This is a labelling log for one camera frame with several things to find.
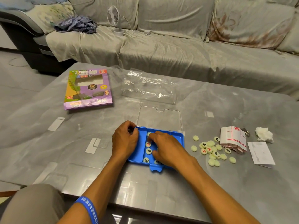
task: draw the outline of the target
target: crumpled tissue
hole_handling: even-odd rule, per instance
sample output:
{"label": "crumpled tissue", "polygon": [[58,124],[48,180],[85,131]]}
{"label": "crumpled tissue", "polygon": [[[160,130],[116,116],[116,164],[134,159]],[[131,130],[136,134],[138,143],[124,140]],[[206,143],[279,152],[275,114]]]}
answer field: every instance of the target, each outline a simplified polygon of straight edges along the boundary
{"label": "crumpled tissue", "polygon": [[259,142],[269,142],[273,143],[273,133],[271,133],[268,128],[257,127],[255,133],[258,136]]}

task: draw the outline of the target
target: forearm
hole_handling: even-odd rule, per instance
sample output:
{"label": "forearm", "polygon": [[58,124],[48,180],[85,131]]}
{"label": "forearm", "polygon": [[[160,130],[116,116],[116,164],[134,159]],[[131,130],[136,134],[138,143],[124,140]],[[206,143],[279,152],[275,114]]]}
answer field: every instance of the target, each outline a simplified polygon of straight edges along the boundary
{"label": "forearm", "polygon": [[[124,163],[124,159],[111,157],[98,177],[82,195],[92,201],[99,220],[105,214],[112,190]],[[75,203],[58,222],[58,224],[66,223],[90,224],[91,220],[85,207],[80,203]]]}
{"label": "forearm", "polygon": [[214,224],[259,223],[201,168],[194,157],[177,168],[205,207]]}

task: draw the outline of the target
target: person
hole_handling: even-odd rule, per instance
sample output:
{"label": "person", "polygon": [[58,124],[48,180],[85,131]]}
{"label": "person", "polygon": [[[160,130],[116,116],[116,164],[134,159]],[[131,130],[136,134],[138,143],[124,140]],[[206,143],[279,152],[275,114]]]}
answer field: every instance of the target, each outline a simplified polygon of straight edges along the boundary
{"label": "person", "polygon": [[[133,128],[133,133],[130,134],[128,129]],[[101,219],[105,214],[118,175],[126,160],[135,150],[138,136],[136,124],[130,121],[125,121],[115,130],[112,137],[112,155],[108,163],[83,193],[83,196],[93,203],[98,219]],[[156,131],[148,136],[148,141],[154,141],[158,147],[158,150],[152,151],[154,158],[174,168],[190,184],[213,223],[259,223],[209,177],[197,160],[189,155],[173,136]],[[21,203],[21,200],[30,200],[31,212],[24,208],[28,205]],[[28,186],[18,191],[10,201],[0,224],[92,223],[87,209],[81,203],[74,203],[66,213],[61,206],[62,203],[61,196],[52,186],[46,184]]]}

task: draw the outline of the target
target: white desk fan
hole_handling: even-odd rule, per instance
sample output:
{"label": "white desk fan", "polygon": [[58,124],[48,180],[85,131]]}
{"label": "white desk fan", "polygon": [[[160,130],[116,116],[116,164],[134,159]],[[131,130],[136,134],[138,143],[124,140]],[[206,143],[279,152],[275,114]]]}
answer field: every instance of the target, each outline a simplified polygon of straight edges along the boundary
{"label": "white desk fan", "polygon": [[116,36],[123,36],[124,33],[124,29],[121,28],[121,17],[122,16],[119,14],[117,7],[114,5],[109,7],[107,11],[107,19],[112,26],[118,27],[117,29],[113,30],[113,33]]}

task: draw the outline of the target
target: fan grille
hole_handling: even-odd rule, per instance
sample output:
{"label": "fan grille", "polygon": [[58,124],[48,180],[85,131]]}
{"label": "fan grille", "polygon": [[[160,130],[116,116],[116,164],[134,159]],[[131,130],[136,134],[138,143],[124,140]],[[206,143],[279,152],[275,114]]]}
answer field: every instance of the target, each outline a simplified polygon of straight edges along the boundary
{"label": "fan grille", "polygon": [[107,19],[108,22],[112,25],[112,26],[116,26],[119,20],[119,13],[118,13],[118,9],[112,5],[109,7],[108,11],[107,11]]}

